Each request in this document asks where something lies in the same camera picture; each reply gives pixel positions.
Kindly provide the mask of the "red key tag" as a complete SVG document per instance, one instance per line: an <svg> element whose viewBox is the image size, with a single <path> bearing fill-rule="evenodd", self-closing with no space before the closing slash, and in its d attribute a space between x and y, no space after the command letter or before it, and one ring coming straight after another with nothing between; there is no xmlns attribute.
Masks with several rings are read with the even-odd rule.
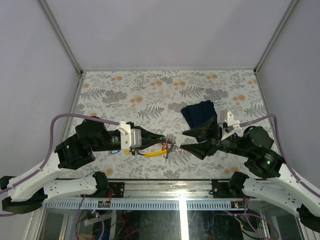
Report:
<svg viewBox="0 0 320 240"><path fill-rule="evenodd" d="M166 150L167 148L168 148L168 144L167 144L167 143L164 143L164 144L162 145L161 150L163 151L163 150Z"/></svg>

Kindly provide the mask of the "metal keyring with yellow handle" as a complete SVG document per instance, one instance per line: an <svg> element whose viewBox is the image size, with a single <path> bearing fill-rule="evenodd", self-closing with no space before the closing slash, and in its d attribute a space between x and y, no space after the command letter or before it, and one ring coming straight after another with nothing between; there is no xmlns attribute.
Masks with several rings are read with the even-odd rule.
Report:
<svg viewBox="0 0 320 240"><path fill-rule="evenodd" d="M147 153L143 153L142 155L146 158L164 156L165 159L168 159L170 153L173 153L173 152L181 153L181 149L177 146L176 142L173 141L172 139L167 138L165 143L167 143L167 149L165 150L161 149L160 151L156 151L156 152L147 152Z"/></svg>

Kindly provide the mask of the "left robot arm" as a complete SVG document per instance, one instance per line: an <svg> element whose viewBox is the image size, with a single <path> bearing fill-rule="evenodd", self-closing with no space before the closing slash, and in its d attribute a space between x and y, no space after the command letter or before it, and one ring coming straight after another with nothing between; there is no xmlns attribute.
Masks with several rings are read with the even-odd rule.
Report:
<svg viewBox="0 0 320 240"><path fill-rule="evenodd" d="M104 172L94 171L77 179L59 177L75 172L95 161L95 152L129 151L137 153L168 139L152 133L133 122L114 122L99 117L83 116L75 134L56 147L49 141L45 159L19 176L3 176L0 192L7 193L1 201L3 216L33 212L50 200L81 196L112 198L112 190Z"/></svg>

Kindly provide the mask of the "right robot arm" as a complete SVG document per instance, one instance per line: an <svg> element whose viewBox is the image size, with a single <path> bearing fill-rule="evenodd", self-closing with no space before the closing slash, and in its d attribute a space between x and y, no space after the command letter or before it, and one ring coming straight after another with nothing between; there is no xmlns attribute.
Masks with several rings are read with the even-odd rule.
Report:
<svg viewBox="0 0 320 240"><path fill-rule="evenodd" d="M206 123L186 130L183 135L200 138L195 144L181 145L181 149L204 160L217 151L245 157L244 166L256 177L277 185L268 187L252 177L236 172L228 182L233 197L242 194L266 201L291 213L307 228L320 231L320 190L298 174L282 155L272 150L274 140L257 120L241 123L230 112L212 117Z"/></svg>

